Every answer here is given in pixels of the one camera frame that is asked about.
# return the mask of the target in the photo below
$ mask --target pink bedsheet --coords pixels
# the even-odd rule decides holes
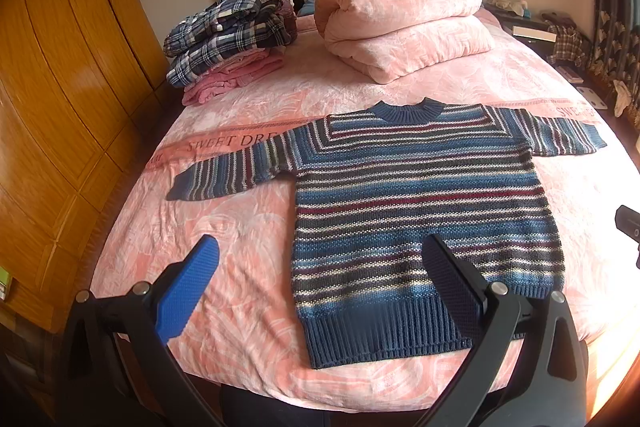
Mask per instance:
[[[501,31],[487,12],[479,17],[494,36],[495,49],[436,64],[387,86],[348,67],[324,48],[317,32],[307,32],[289,47],[284,67],[251,89],[185,109],[129,195],[98,261],[92,291],[119,295],[138,280],[152,281],[210,233],[220,243],[220,266],[184,332],[169,343],[185,371],[306,407],[423,409],[444,389],[465,351],[309,368],[289,282],[292,180],[278,178],[216,200],[167,202],[173,177],[194,159],[379,100],[402,105],[429,96],[578,118],[595,123],[609,146],[593,155],[537,157],[534,163],[564,246],[565,293],[578,335],[591,346],[605,346],[590,359],[590,416],[637,352],[638,253],[635,243],[615,229],[613,216],[620,204],[638,207],[640,175],[570,84]],[[625,357],[618,356],[622,344],[632,346]],[[506,384],[519,346],[512,343],[494,387]],[[615,362],[617,372],[611,369]],[[613,384],[604,389],[607,378]]]

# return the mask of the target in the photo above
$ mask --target blue clamp pad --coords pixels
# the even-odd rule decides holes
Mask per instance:
[[[182,261],[180,273],[158,301],[156,332],[162,343],[182,333],[219,260],[218,242],[210,235],[203,235]]]

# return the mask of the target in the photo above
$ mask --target folded plaid clothing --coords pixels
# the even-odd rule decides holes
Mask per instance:
[[[291,37],[282,17],[276,14],[281,7],[281,0],[267,1],[253,21],[215,33],[192,46],[174,59],[166,74],[167,82],[174,87],[186,87],[210,67],[239,52],[289,44]]]
[[[284,46],[260,50],[255,55],[245,57],[245,63],[232,71],[217,71],[203,74],[197,83],[184,88],[182,105],[207,103],[214,96],[229,92],[236,87],[244,87],[262,78],[271,71],[280,69],[284,62]]]
[[[586,66],[587,55],[582,49],[584,38],[577,28],[551,24],[548,31],[558,35],[554,46],[554,54],[546,58],[549,64],[554,66],[562,61],[571,61],[577,68]]]
[[[252,21],[261,5],[260,0],[217,0],[203,12],[187,17],[171,30],[164,39],[164,54],[177,57],[215,33]]]

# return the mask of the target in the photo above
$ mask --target wardrobe door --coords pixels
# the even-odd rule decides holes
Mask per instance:
[[[74,189],[27,131],[3,87],[0,74],[0,185],[50,237],[56,237]],[[9,255],[0,250],[2,256]]]
[[[51,72],[87,129],[106,149],[123,128],[127,113],[95,63],[69,1],[26,2]]]
[[[101,149],[49,69],[24,0],[0,0],[0,80],[38,146],[80,188]]]
[[[164,81],[168,62],[140,0],[109,0],[131,50],[154,88]]]
[[[34,292],[40,284],[55,240],[0,190],[0,266]]]
[[[109,0],[69,0],[102,74],[131,115],[151,94],[151,85],[124,38]]]

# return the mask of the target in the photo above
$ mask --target folded blanket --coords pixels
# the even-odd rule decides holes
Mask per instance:
[[[245,52],[240,52],[231,58],[226,58],[219,64],[216,64],[215,66],[210,67],[207,71],[205,71],[198,78],[196,78],[193,84],[185,87],[184,89],[185,90],[191,89],[191,87],[193,87],[194,84],[197,84],[198,82],[206,78],[208,74],[231,73],[232,71],[237,70],[238,68],[242,68],[243,66],[246,66],[248,64],[251,64],[256,60],[261,60],[264,57],[268,57],[270,51],[271,51],[271,48],[266,48],[261,50],[247,50]]]
[[[472,15],[482,0],[316,0],[316,25],[327,42],[369,39],[407,26]]]
[[[186,87],[213,65],[239,52],[289,44],[290,36],[282,17],[275,13],[281,6],[282,1],[270,0],[262,4],[253,21],[215,33],[192,46],[174,59],[166,74],[167,82],[174,87]]]
[[[327,42],[327,49],[379,84],[445,62],[487,52],[494,38],[473,16],[449,17],[359,41]]]
[[[206,10],[187,17],[164,39],[167,57],[177,57],[214,33],[247,23],[258,15],[260,0],[217,0]]]
[[[247,86],[265,74],[280,69],[284,62],[283,51],[278,48],[272,48],[270,52],[267,51],[266,57],[258,60],[255,60],[256,56],[251,55],[248,57],[252,59],[251,62],[229,72],[210,73],[207,71],[196,84],[184,89],[182,105],[206,103],[216,95],[229,92],[236,87]]]

